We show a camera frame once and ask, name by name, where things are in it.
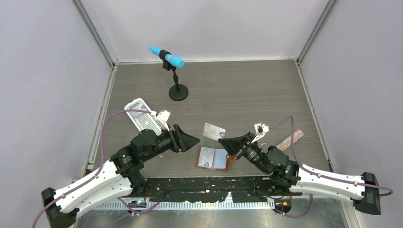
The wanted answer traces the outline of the brown leather card holder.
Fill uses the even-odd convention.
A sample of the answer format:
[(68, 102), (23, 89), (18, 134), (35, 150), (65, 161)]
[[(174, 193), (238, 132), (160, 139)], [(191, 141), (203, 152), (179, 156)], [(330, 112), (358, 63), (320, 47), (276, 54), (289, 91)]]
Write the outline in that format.
[(195, 167), (208, 170), (228, 171), (230, 169), (228, 155), (225, 149), (200, 146), (195, 159)]

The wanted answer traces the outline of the silver striped credit card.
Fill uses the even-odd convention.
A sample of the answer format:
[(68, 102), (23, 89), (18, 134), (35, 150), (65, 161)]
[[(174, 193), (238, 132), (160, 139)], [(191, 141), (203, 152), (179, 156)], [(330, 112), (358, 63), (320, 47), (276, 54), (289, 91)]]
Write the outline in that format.
[(224, 138), (225, 133), (225, 129), (210, 123), (205, 123), (202, 135), (212, 140), (218, 141), (219, 139)]

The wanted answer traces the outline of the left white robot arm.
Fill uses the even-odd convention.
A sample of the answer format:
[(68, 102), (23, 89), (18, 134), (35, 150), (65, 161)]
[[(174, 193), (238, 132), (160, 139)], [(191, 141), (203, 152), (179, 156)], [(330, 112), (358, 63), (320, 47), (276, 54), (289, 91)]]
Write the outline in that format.
[(149, 129), (142, 130), (129, 145), (119, 149), (92, 173), (61, 189), (42, 191), (50, 227), (68, 228), (93, 207), (111, 199), (130, 194), (142, 196), (146, 180), (140, 170), (146, 161), (168, 150), (186, 152), (199, 142), (199, 138), (185, 133), (177, 124), (160, 135)]

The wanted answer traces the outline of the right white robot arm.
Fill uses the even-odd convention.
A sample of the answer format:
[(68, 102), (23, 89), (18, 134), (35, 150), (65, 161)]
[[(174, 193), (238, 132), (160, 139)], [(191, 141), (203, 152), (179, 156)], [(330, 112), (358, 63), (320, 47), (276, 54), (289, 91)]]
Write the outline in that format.
[(362, 213), (381, 215), (379, 183), (374, 174), (343, 175), (299, 164), (276, 146), (263, 152), (254, 141), (255, 135), (219, 139), (218, 143), (230, 157), (244, 157), (258, 170), (268, 175), (271, 188), (278, 195), (288, 193), (318, 194), (350, 202)]

